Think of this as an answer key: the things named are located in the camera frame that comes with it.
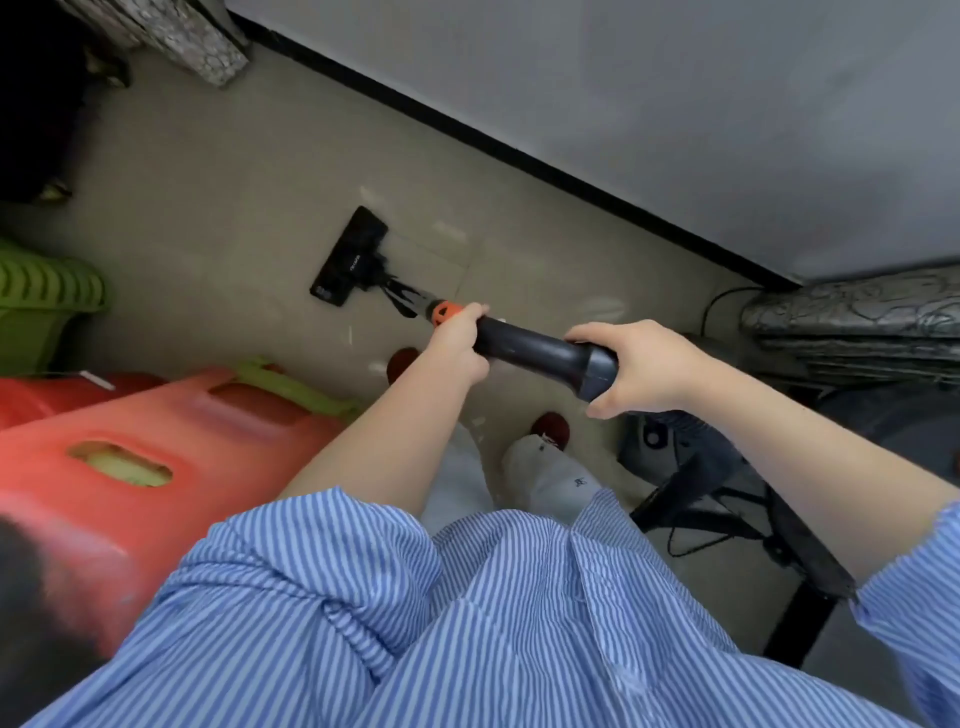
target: white pants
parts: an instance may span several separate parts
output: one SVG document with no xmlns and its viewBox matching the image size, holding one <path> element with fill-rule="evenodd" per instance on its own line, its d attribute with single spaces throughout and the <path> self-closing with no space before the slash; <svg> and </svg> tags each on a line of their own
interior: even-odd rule
<svg viewBox="0 0 960 728">
<path fill-rule="evenodd" d="M 572 525 L 600 490 L 584 466 L 547 443 L 527 435 L 503 456 L 506 484 L 526 510 Z M 430 486 L 420 522 L 431 536 L 474 513 L 492 513 L 480 450 L 463 425 L 457 424 L 446 445 L 444 459 Z"/>
</svg>

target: shoe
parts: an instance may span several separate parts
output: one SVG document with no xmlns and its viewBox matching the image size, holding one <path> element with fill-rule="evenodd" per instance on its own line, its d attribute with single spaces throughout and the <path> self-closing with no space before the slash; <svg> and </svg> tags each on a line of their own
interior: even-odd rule
<svg viewBox="0 0 960 728">
<path fill-rule="evenodd" d="M 547 412 L 537 417 L 530 427 L 531 435 L 539 435 L 554 448 L 563 452 L 570 442 L 570 425 L 566 418 L 557 412 Z"/>
<path fill-rule="evenodd" d="M 400 379 L 400 375 L 407 371 L 407 367 L 414 363 L 420 352 L 413 347 L 398 350 L 387 362 L 387 381 L 393 384 Z"/>
</svg>

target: right hand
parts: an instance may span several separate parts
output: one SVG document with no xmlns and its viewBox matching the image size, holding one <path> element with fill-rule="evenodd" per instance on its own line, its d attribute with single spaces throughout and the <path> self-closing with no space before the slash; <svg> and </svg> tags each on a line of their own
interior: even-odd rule
<svg viewBox="0 0 960 728">
<path fill-rule="evenodd" d="M 664 412 L 688 409 L 696 388 L 709 378 L 716 360 L 676 331 L 656 321 L 635 324 L 580 324 L 564 337 L 589 341 L 616 352 L 620 371 L 613 387 L 587 408 L 588 417 L 607 420 L 631 410 Z"/>
</svg>

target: vacuum cleaner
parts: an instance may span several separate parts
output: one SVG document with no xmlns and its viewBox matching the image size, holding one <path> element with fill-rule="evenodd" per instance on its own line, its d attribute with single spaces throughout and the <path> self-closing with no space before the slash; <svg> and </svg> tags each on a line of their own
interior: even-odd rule
<svg viewBox="0 0 960 728">
<path fill-rule="evenodd" d="M 435 327 L 463 310 L 458 303 L 439 298 L 391 275 L 379 252 L 387 225 L 365 207 L 358 207 L 310 286 L 311 295 L 341 306 L 354 288 L 379 288 L 400 314 L 421 317 Z M 577 398 L 593 401 L 613 385 L 616 354 L 596 344 L 573 344 L 516 327 L 489 316 L 477 322 L 473 350 L 490 359 L 563 382 Z"/>
</svg>

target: black hair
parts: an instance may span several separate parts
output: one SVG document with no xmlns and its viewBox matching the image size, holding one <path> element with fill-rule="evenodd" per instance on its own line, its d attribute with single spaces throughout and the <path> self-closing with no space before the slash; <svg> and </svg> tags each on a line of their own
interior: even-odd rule
<svg viewBox="0 0 960 728">
<path fill-rule="evenodd" d="M 39 549 L 0 517 L 0 728 L 16 728 L 105 662 L 46 604 Z"/>
</svg>

